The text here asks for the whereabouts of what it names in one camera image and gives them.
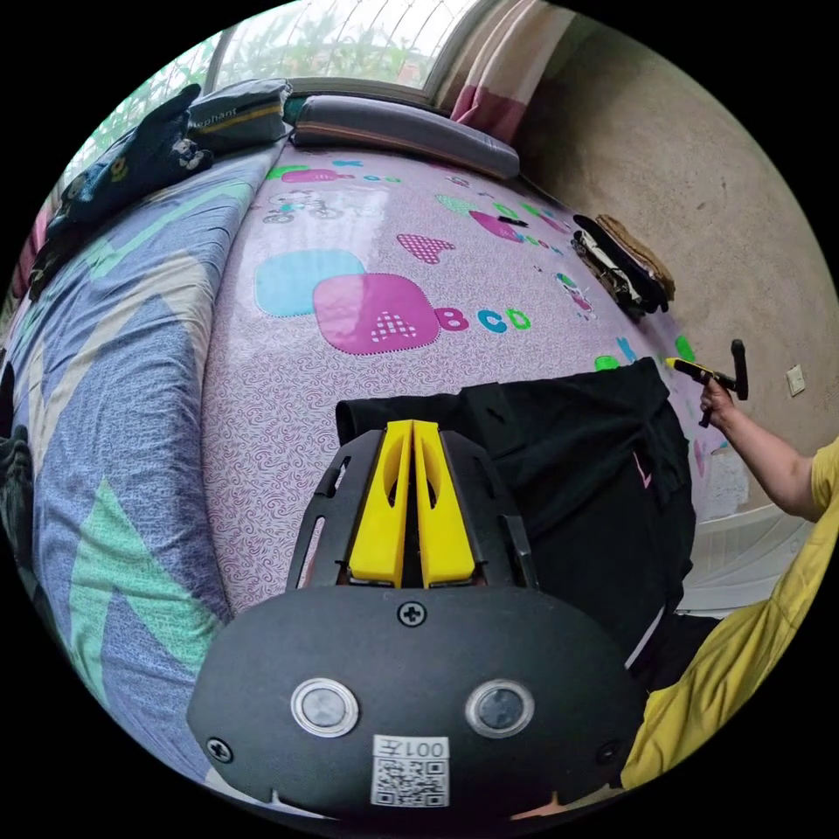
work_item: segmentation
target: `electrical outlet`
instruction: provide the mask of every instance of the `electrical outlet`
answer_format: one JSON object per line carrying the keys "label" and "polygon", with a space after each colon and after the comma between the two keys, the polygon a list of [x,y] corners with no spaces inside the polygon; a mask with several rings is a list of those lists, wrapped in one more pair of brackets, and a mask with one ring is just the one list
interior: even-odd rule
{"label": "electrical outlet", "polygon": [[804,390],[804,374],[801,372],[801,365],[797,364],[792,370],[787,370],[787,384],[789,395],[797,396]]}

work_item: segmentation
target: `wall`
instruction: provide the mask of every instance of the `wall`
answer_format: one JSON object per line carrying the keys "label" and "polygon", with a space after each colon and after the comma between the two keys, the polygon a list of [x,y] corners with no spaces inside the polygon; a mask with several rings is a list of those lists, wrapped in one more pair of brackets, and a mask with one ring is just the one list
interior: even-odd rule
{"label": "wall", "polygon": [[[620,219],[676,278],[671,311],[697,360],[733,373],[744,410],[803,452],[839,434],[839,305],[780,173],[734,117],[643,45],[592,21],[560,42],[517,138],[522,171],[586,215]],[[786,371],[800,364],[804,392]],[[766,503],[749,477],[741,510]]]}

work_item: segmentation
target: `yellow gripper fingers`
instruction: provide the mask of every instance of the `yellow gripper fingers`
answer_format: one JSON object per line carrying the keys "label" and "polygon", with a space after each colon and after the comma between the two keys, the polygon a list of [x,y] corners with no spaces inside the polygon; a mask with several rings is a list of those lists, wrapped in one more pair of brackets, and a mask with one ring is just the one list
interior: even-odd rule
{"label": "yellow gripper fingers", "polygon": [[437,423],[414,421],[413,449],[423,586],[465,582],[475,561]]}
{"label": "yellow gripper fingers", "polygon": [[389,422],[350,555],[358,582],[402,586],[413,420]]}

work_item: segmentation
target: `bed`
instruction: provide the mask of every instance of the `bed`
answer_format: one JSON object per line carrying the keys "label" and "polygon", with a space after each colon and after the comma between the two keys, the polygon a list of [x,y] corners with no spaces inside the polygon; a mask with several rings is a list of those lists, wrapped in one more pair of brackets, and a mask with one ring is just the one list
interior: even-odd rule
{"label": "bed", "polygon": [[720,443],[571,247],[573,213],[516,180],[279,142],[102,228],[18,311],[34,571],[73,664],[162,762],[218,785],[185,721],[218,629],[282,593],[342,399],[455,393],[652,357],[701,516]]}

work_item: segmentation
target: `dark blue cloth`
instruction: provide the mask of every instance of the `dark blue cloth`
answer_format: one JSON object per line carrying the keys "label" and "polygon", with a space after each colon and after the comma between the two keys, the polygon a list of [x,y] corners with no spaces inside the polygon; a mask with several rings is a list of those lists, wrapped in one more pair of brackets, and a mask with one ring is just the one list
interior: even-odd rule
{"label": "dark blue cloth", "polygon": [[185,87],[74,178],[46,228],[46,241],[69,225],[99,225],[151,192],[209,169],[212,153],[186,139],[190,105],[200,93],[200,85]]}

